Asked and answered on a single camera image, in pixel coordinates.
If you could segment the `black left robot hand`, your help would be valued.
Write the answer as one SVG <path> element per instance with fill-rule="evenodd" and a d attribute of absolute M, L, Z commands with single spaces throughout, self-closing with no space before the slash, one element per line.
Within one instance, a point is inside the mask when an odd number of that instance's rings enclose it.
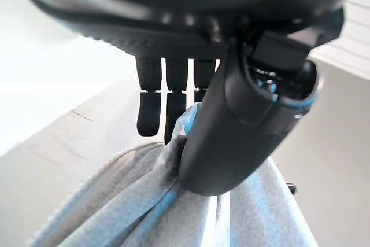
<path fill-rule="evenodd" d="M 188 62 L 201 102 L 183 149 L 182 186 L 221 195 L 250 176 L 311 109 L 323 81 L 309 53 L 336 40 L 345 0 L 31 0 L 136 60 L 138 133 L 165 140 L 186 110 Z"/>

